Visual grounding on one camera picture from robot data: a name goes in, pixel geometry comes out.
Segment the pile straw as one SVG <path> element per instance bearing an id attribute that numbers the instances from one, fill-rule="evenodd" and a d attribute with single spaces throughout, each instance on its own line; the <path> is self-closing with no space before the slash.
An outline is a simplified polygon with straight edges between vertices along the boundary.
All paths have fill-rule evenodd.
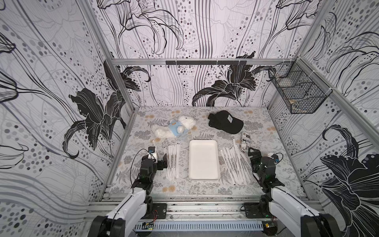
<path id="1" fill-rule="evenodd" d="M 167 146 L 167 177 L 169 181 L 179 178 L 180 143 Z"/>
<path id="2" fill-rule="evenodd" d="M 253 183 L 254 178 L 249 163 L 250 160 L 238 147 L 235 138 L 232 139 L 230 147 L 221 148 L 220 152 L 233 185 L 249 185 Z"/>

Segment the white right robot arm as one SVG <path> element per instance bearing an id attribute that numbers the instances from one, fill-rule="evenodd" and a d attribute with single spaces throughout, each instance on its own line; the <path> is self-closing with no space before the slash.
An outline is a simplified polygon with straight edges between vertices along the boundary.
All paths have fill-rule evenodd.
<path id="1" fill-rule="evenodd" d="M 334 217 L 322 214 L 292 194 L 276 177 L 276 162 L 261 152 L 248 148 L 254 178 L 264 194 L 258 203 L 244 203 L 248 219 L 278 219 L 296 237 L 340 237 Z"/>

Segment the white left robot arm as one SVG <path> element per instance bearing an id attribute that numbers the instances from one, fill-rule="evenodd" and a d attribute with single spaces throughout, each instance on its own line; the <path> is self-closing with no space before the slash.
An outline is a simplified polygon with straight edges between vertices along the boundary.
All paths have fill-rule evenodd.
<path id="1" fill-rule="evenodd" d="M 167 204 L 154 204 L 150 193 L 156 172 L 166 168 L 167 154 L 161 160 L 155 159 L 152 154 L 143 156 L 140 172 L 129 194 L 108 214 L 94 218 L 88 236 L 127 237 L 141 219 L 144 220 L 142 230 L 151 230 L 157 220 L 165 219 Z"/>

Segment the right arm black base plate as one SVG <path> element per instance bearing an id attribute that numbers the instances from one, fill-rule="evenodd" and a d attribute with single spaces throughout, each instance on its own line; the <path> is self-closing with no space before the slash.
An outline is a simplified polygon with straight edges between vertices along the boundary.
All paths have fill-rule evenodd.
<path id="1" fill-rule="evenodd" d="M 244 211 L 245 217 L 248 219 L 272 218 L 268 204 L 264 202 L 245 202 L 241 210 Z"/>

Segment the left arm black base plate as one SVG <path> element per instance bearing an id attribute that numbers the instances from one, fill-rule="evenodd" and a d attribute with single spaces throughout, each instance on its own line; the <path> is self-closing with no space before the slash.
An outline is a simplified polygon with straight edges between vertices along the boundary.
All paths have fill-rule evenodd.
<path id="1" fill-rule="evenodd" d="M 167 203 L 152 203 L 147 205 L 147 212 L 142 219 L 161 220 L 167 215 Z"/>

